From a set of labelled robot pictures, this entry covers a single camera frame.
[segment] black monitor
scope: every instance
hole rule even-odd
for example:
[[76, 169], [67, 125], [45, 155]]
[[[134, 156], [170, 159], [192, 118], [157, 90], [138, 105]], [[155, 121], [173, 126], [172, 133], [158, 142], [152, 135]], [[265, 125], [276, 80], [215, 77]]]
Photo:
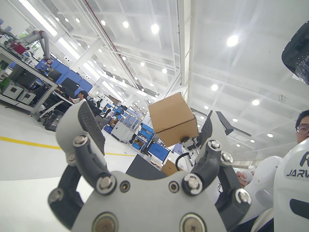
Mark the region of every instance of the black monitor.
[[62, 75], [61, 72], [57, 71], [57, 70], [53, 70], [51, 71], [47, 76], [53, 79], [53, 82], [56, 82], [60, 76]]
[[66, 78], [61, 83], [61, 86], [66, 88], [65, 92], [72, 98], [75, 96], [75, 91], [80, 87], [79, 84], [77, 84], [75, 81], [72, 81], [70, 78]]

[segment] glass enclosure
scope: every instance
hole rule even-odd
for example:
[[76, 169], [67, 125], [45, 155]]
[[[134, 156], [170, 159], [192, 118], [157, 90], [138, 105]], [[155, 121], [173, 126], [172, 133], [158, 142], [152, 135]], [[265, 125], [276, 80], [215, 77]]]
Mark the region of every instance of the glass enclosure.
[[131, 112], [129, 109], [125, 111], [120, 119], [120, 123], [124, 124], [131, 131], [135, 131], [141, 123], [141, 116]]

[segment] humanoid robot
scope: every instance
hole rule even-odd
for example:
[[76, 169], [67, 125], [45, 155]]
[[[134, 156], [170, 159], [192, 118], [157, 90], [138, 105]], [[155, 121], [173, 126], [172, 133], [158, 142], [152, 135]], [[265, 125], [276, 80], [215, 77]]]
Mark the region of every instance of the humanoid robot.
[[[282, 60], [309, 85], [307, 36], [309, 24], [291, 39]], [[198, 150], [195, 160], [190, 157], [190, 172], [179, 171], [155, 181], [140, 180], [108, 171], [105, 138], [88, 104], [73, 105], [56, 130], [68, 166], [48, 197], [49, 205], [58, 220], [74, 232], [226, 232], [271, 207], [275, 232], [308, 231], [309, 140], [282, 159], [265, 159], [242, 189], [231, 166], [233, 157], [225, 130], [219, 114], [211, 112], [199, 139], [187, 139], [184, 144], [190, 152]], [[81, 176], [94, 188], [85, 203], [76, 192]]]

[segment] industrial equipment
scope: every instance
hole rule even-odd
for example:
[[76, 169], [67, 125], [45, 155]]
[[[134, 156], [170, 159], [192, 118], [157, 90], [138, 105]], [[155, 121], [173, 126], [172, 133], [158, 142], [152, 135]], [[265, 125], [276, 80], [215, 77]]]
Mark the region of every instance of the industrial equipment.
[[16, 37], [12, 37], [10, 35], [10, 39], [7, 40], [4, 44], [6, 48], [16, 55], [22, 55], [25, 51], [30, 49], [27, 47], [29, 44], [40, 41], [41, 47], [44, 52], [44, 58], [46, 66], [50, 67], [51, 64], [53, 63], [53, 60], [50, 57], [50, 52], [49, 52], [49, 36], [45, 31], [42, 30], [35, 30], [29, 35], [21, 38], [21, 39], [16, 39]]

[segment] cardboard box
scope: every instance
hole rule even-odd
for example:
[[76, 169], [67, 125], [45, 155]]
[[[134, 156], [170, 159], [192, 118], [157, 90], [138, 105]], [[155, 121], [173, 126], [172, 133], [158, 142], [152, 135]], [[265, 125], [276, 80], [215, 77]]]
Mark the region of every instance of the cardboard box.
[[170, 176], [178, 171], [176, 169], [176, 165], [172, 161], [167, 160], [165, 165], [162, 167], [161, 172], [167, 176]]
[[197, 122], [180, 93], [148, 106], [154, 132], [166, 147], [198, 136]]

